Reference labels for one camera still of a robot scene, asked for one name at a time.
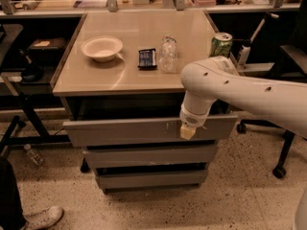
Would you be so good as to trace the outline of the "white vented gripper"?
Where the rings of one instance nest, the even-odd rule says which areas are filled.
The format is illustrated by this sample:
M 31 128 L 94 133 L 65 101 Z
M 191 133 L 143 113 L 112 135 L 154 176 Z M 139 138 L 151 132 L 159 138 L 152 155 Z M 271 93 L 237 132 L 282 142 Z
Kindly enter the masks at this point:
M 209 105 L 190 105 L 183 103 L 179 113 L 183 124 L 180 127 L 180 137 L 190 140 L 196 133 L 196 127 L 201 127 L 209 114 Z

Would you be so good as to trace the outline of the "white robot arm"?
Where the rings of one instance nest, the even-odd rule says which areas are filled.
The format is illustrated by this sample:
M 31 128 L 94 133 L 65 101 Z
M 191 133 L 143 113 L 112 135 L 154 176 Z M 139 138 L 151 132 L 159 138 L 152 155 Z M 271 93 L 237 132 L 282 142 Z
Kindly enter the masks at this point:
M 307 137 L 307 86 L 284 80 L 240 77 L 231 60 L 211 57 L 186 65 L 181 71 L 185 97 L 181 105 L 180 135 L 191 138 L 203 126 L 217 100 L 234 105 Z

